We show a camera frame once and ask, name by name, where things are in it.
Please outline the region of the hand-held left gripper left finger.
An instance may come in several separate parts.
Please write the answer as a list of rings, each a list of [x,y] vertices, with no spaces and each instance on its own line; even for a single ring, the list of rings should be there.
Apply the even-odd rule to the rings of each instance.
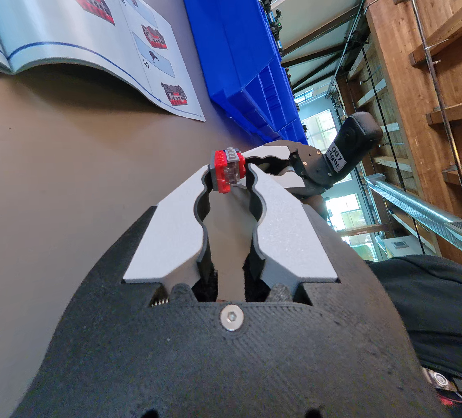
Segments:
[[[212,272],[208,233],[210,167],[205,165],[162,199],[123,276],[126,283],[207,283]]]

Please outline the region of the silver round metal fitting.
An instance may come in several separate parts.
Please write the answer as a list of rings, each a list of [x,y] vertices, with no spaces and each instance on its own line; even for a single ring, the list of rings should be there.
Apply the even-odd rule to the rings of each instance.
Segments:
[[[422,367],[424,378],[435,389],[441,404],[454,416],[462,412],[462,380]]]

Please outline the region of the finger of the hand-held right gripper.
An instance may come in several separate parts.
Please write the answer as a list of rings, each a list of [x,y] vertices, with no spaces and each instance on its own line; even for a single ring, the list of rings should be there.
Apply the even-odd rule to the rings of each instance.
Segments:
[[[287,166],[290,164],[291,151],[286,144],[265,144],[242,153],[246,163],[254,165]]]
[[[285,167],[278,174],[265,173],[269,178],[281,185],[284,189],[305,189],[304,179],[300,177],[292,167]]]

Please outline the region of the brick instruction booklet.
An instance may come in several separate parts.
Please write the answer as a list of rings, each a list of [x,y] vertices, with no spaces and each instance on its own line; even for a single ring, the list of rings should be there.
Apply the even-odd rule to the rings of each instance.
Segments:
[[[205,121],[169,22],[143,0],[0,0],[1,73],[106,71],[166,111]]]

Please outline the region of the red and grey brick assembly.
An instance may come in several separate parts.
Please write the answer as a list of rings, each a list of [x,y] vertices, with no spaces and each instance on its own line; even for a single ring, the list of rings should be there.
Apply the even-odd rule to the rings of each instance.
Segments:
[[[210,172],[212,188],[219,193],[229,193],[240,186],[246,176],[246,160],[239,149],[228,147],[216,150],[211,155]]]

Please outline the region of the blue storage bin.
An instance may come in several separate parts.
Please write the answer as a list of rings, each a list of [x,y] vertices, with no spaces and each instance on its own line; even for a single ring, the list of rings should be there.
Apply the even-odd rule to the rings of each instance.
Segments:
[[[246,132],[277,138],[260,73],[277,57],[258,0],[183,0],[210,99]]]
[[[236,95],[249,131],[265,142],[279,139],[307,145],[286,71],[273,59]]]

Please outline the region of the dark device with green lights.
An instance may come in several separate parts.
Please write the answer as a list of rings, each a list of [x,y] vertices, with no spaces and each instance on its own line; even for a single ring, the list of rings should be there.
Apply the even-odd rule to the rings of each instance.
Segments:
[[[272,1],[273,0],[259,0],[259,3],[263,8],[265,18],[269,24],[269,29],[271,31],[271,34],[273,35],[280,56],[282,56],[284,54],[283,46],[280,40],[280,31],[282,30],[280,17],[282,16],[282,13],[279,9],[276,9],[276,14],[273,13]]]

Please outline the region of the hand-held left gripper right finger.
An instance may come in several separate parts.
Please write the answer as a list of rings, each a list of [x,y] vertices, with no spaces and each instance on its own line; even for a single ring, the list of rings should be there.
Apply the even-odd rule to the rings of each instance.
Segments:
[[[303,204],[252,163],[247,190],[257,222],[249,254],[251,277],[266,285],[337,282]]]

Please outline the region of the metal ventilation duct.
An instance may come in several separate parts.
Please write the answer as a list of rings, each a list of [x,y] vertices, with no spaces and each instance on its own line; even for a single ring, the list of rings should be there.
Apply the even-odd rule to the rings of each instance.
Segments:
[[[383,174],[367,176],[368,187],[397,206],[416,221],[421,222],[453,246],[462,249],[462,219],[436,207],[419,197],[389,184]]]

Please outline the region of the white desk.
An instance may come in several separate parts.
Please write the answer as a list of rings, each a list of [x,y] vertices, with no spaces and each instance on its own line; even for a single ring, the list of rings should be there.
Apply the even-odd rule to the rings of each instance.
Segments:
[[[214,150],[262,144],[210,101],[183,0],[144,1],[170,23],[205,122],[171,115],[94,68],[1,76],[1,417],[121,235]]]

